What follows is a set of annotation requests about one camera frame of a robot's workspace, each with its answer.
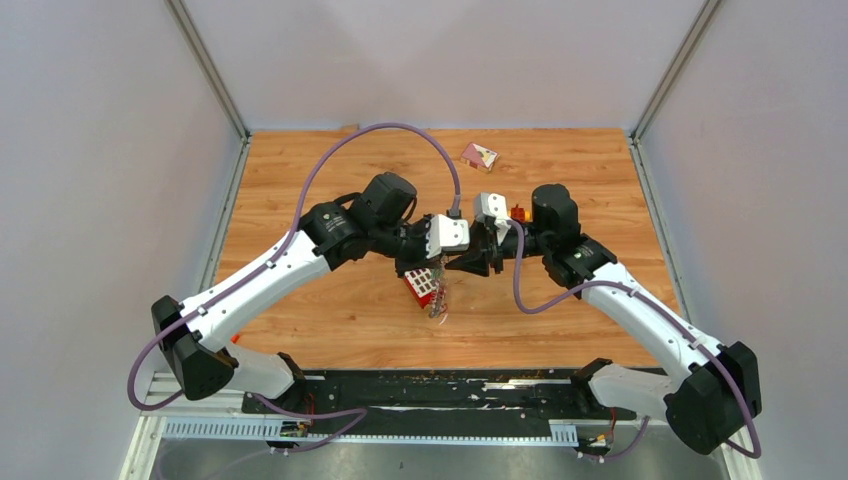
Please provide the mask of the large metal keyring with rings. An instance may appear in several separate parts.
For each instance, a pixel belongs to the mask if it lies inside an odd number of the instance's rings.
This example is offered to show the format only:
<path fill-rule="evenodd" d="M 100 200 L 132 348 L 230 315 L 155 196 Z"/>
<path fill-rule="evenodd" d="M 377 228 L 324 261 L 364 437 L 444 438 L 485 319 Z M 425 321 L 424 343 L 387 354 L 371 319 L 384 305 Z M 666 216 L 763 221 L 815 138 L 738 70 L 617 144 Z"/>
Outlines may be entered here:
<path fill-rule="evenodd" d="M 433 282 L 432 297 L 428 303 L 428 316 L 436 318 L 444 315 L 447 312 L 447 261 L 442 259 L 434 268 L 430 270 L 431 280 Z"/>

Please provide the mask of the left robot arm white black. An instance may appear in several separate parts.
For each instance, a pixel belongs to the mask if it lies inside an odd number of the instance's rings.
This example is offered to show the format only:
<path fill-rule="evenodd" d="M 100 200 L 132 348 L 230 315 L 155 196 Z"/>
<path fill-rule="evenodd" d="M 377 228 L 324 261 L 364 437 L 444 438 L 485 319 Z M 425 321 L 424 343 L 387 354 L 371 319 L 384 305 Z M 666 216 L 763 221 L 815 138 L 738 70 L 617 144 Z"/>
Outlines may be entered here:
<path fill-rule="evenodd" d="M 230 388 L 267 397 L 283 413 L 298 411 L 307 389 L 291 356 L 260 354 L 232 337 L 298 287 L 369 252 L 394 259 L 403 272 L 466 247 L 467 225 L 459 218 L 409 222 L 405 213 L 416 202 L 409 182 L 379 174 L 362 192 L 314 205 L 292 232 L 210 290 L 183 301 L 157 300 L 152 314 L 163 336 L 160 350 L 181 394 L 196 401 Z"/>

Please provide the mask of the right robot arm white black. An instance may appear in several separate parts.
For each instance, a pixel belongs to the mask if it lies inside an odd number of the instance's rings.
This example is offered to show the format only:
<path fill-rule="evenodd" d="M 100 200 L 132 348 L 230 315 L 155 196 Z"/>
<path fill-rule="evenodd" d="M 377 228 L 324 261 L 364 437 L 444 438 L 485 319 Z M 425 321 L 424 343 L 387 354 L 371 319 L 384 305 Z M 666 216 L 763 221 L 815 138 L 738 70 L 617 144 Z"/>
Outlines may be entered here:
<path fill-rule="evenodd" d="M 762 445 L 754 419 L 762 410 L 758 360 L 742 342 L 720 341 L 684 320 L 646 290 L 600 242 L 581 230 L 579 209 L 561 184 L 544 184 L 531 196 L 531 217 L 512 218 L 506 200 L 481 193 L 474 217 L 452 209 L 428 231 L 430 256 L 447 268 L 486 276 L 505 260 L 538 257 L 564 298 L 575 297 L 615 321 L 659 363 L 652 374 L 599 358 L 580 370 L 571 403 L 584 417 L 625 409 L 666 422 L 691 450 L 709 454 L 732 446 L 746 431 L 741 454 L 757 459 Z"/>

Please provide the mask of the red window toy brick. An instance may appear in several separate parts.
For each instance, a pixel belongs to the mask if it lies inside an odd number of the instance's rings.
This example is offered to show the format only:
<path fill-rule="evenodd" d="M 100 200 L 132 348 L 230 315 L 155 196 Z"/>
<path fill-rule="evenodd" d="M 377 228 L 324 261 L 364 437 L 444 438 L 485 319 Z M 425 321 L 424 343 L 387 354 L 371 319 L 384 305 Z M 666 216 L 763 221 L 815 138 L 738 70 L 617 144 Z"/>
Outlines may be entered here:
<path fill-rule="evenodd" d="M 434 277 L 433 270 L 429 268 L 409 270 L 403 274 L 402 279 L 418 306 L 426 309 L 438 288 L 438 281 Z"/>

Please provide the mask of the toy brick car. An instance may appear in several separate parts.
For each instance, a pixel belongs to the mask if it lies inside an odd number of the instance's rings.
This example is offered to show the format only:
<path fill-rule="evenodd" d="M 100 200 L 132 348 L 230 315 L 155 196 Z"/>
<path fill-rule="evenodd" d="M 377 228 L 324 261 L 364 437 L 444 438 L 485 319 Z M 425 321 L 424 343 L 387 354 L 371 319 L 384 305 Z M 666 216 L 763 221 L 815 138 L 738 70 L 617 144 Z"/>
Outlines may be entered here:
<path fill-rule="evenodd" d="M 510 208 L 509 216 L 517 222 L 527 223 L 532 221 L 532 212 L 525 209 L 520 204 L 515 204 Z"/>

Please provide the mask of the playing card box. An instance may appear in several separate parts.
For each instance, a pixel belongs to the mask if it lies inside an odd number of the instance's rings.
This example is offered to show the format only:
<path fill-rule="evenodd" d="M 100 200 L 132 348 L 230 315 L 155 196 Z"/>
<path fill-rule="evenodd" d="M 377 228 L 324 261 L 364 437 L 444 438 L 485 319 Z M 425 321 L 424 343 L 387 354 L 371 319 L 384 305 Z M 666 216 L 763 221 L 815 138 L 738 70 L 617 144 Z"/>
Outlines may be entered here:
<path fill-rule="evenodd" d="M 470 142 L 460 154 L 460 160 L 468 166 L 484 172 L 491 172 L 500 154 L 480 144 Z"/>

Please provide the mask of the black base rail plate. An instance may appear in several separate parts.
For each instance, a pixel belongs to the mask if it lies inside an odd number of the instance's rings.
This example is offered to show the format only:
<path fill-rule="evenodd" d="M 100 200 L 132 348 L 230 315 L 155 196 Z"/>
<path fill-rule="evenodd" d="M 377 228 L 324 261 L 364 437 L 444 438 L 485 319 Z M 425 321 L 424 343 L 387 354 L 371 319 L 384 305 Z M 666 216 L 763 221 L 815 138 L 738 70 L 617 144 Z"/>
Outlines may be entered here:
<path fill-rule="evenodd" d="M 636 414 L 591 404 L 569 368 L 308 370 L 267 404 L 247 394 L 241 410 L 309 415 L 307 431 L 387 439 L 541 438 L 553 421 L 606 429 Z"/>

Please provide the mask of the left aluminium frame post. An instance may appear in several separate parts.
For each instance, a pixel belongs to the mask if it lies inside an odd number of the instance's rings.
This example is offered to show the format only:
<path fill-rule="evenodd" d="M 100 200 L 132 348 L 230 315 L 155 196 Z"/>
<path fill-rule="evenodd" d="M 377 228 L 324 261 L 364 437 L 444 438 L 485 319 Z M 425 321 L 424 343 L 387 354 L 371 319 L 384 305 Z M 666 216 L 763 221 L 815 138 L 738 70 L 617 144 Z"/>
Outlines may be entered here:
<path fill-rule="evenodd" d="M 202 71 L 206 81 L 216 97 L 219 105 L 230 123 L 231 127 L 241 139 L 242 143 L 246 143 L 250 137 L 250 129 L 246 126 L 241 113 L 239 112 L 236 103 L 227 88 L 215 61 L 210 54 L 202 35 L 197 28 L 192 14 L 188 6 L 183 0 L 165 0 L 165 5 L 168 7 L 175 24 L 184 37 L 184 40 L 192 52 L 195 61 Z"/>

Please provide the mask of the aluminium frame post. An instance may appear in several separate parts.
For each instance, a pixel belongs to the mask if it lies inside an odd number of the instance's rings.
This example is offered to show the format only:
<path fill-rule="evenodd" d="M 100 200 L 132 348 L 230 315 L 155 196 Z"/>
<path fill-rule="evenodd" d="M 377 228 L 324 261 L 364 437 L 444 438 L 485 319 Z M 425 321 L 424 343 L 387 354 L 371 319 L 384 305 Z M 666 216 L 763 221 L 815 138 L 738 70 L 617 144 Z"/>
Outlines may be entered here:
<path fill-rule="evenodd" d="M 710 28 L 714 16 L 723 4 L 724 2 L 722 0 L 705 0 L 701 3 L 692 24 L 650 96 L 635 127 L 631 131 L 630 138 L 634 143 L 640 141 L 650 129 L 678 78 L 698 48 L 702 37 Z"/>
<path fill-rule="evenodd" d="M 188 6 L 183 0 L 165 0 L 165 5 L 168 7 L 175 24 L 184 37 L 184 40 L 192 52 L 195 61 L 202 71 L 206 81 L 216 97 L 219 105 L 230 123 L 231 127 L 241 139 L 242 143 L 246 143 L 250 137 L 250 129 L 246 126 L 241 113 L 239 112 L 236 103 L 227 88 L 215 61 L 210 54 L 202 35 L 197 28 L 192 14 Z"/>

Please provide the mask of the right aluminium frame post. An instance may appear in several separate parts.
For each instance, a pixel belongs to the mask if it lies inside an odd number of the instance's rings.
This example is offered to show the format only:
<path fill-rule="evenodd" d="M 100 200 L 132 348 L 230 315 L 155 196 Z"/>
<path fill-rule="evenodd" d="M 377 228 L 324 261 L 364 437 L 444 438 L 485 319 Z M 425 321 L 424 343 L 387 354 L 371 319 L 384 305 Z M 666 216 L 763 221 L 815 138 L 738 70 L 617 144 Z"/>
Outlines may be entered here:
<path fill-rule="evenodd" d="M 701 3 L 692 24 L 650 96 L 635 127 L 631 131 L 630 138 L 634 143 L 640 141 L 650 129 L 678 78 L 698 48 L 702 37 L 710 28 L 714 16 L 723 4 L 724 2 L 722 0 L 705 0 Z"/>

